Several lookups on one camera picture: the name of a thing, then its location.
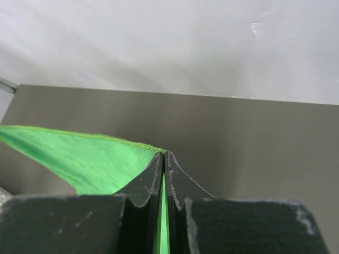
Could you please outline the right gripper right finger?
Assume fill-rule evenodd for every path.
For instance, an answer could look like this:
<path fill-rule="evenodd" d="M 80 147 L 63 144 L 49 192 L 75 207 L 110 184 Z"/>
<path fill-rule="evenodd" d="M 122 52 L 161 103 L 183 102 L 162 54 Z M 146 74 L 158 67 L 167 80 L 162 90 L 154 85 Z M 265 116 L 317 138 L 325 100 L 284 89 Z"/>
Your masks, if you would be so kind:
<path fill-rule="evenodd" d="M 170 253 L 328 253 L 298 201 L 220 199 L 164 156 Z"/>

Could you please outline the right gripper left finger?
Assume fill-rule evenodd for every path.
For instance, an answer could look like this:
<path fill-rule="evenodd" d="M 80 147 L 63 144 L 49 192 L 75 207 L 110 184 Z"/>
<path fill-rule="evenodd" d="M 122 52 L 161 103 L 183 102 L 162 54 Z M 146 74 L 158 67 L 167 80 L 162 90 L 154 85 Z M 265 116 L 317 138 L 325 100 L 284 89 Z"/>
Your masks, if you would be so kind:
<path fill-rule="evenodd" d="M 111 195 L 17 196 L 1 208 L 1 253 L 159 253 L 163 155 Z"/>

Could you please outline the green microfiber towel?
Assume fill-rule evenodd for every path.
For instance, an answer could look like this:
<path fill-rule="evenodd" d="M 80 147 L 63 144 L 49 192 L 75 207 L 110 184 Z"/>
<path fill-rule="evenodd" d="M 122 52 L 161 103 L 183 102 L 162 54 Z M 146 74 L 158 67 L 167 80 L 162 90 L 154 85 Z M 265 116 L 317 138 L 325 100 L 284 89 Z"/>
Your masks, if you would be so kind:
<path fill-rule="evenodd" d="M 55 173 L 74 187 L 75 195 L 111 195 L 137 177 L 155 153 L 163 150 L 100 134 L 2 125 L 1 141 Z M 159 253 L 168 253 L 163 172 Z"/>

